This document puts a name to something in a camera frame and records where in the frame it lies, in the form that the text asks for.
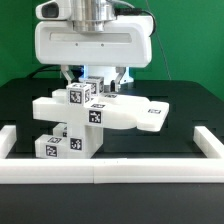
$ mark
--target black cable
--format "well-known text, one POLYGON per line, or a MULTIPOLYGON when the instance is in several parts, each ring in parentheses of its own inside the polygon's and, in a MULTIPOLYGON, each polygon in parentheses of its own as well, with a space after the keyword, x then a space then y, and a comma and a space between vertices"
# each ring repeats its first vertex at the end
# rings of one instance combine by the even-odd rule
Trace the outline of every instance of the black cable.
POLYGON ((119 15, 123 15, 123 16, 128 16, 128 15, 139 16, 141 14, 147 14, 147 15, 152 17, 152 19, 153 19, 153 30, 152 30, 151 35, 153 35, 153 33, 155 33, 155 31, 156 31, 156 19, 155 19, 155 16, 151 12, 146 11, 146 10, 142 10, 141 8, 115 8, 115 15, 116 16, 119 16, 119 15))
POLYGON ((27 75, 26 78, 32 79, 37 73, 39 73, 39 72, 45 72, 45 71, 47 72, 48 70, 45 70, 45 69, 52 68, 54 66, 57 66, 57 65, 44 65, 44 66, 38 68, 37 70, 35 70, 34 72, 31 72, 29 75, 27 75))
MULTIPOLYGON (((149 6, 149 1, 145 0, 145 3, 146 3, 146 7, 147 7, 148 11, 151 12, 150 6, 149 6)), ((164 64, 165 64, 165 69, 166 69, 166 73, 167 73, 168 79, 172 80, 172 77, 171 77, 171 74, 170 74, 170 70, 169 70, 168 61, 167 61, 167 58, 166 58, 166 54, 164 52, 164 48, 163 48, 163 45, 162 45, 162 42, 161 42, 161 39, 160 39, 160 36, 159 36, 159 33, 158 33, 157 30, 155 31, 155 34, 156 34, 156 39, 157 39, 157 41, 159 43, 160 51, 161 51, 162 56, 163 56, 163 61, 164 61, 164 64)))

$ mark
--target white cube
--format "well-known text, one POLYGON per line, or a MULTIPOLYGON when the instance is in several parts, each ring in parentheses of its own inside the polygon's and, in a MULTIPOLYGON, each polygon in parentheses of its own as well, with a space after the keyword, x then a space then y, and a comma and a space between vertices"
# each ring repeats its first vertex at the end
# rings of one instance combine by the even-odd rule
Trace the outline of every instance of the white cube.
POLYGON ((91 101, 91 85, 85 83, 72 83, 67 86, 68 104, 84 106, 91 101))
POLYGON ((99 96, 104 92, 104 77, 101 76, 89 76, 82 79, 85 84, 91 84, 92 96, 99 96))

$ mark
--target black panel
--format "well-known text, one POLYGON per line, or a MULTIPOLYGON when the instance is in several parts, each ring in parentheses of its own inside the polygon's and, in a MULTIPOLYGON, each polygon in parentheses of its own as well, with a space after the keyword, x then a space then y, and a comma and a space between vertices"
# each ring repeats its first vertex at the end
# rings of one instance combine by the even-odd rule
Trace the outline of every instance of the black panel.
POLYGON ((42 16, 44 18, 58 18, 59 16, 59 7, 58 4, 53 2, 42 7, 42 16))

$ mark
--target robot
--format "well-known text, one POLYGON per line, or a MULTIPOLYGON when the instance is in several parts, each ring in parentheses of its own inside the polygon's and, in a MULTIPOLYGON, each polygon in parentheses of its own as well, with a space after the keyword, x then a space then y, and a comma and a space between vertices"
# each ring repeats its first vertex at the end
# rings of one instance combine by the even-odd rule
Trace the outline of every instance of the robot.
POLYGON ((104 128, 161 129, 168 103, 118 93, 122 84, 133 82, 129 67, 151 61, 153 17, 118 15, 115 3, 132 7, 115 0, 54 0, 36 8, 42 20, 35 31, 36 56, 43 64, 61 65, 68 80, 52 98, 33 101, 35 119, 59 122, 53 136, 36 140, 37 157, 91 158, 103 144, 104 128), (72 83, 72 65, 85 68, 77 83, 72 83))

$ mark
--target stacked blocks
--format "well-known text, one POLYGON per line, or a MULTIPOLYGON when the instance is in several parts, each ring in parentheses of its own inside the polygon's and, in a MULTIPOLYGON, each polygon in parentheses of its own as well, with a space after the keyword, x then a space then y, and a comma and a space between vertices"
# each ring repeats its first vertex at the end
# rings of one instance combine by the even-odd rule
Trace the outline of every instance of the stacked blocks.
POLYGON ((91 158, 103 144, 103 128, 161 129, 169 104, 105 94, 101 85, 103 78, 94 77, 68 85, 66 90, 56 90, 52 98, 33 101, 35 119, 59 122, 53 136, 42 135, 35 142, 37 157, 91 158))

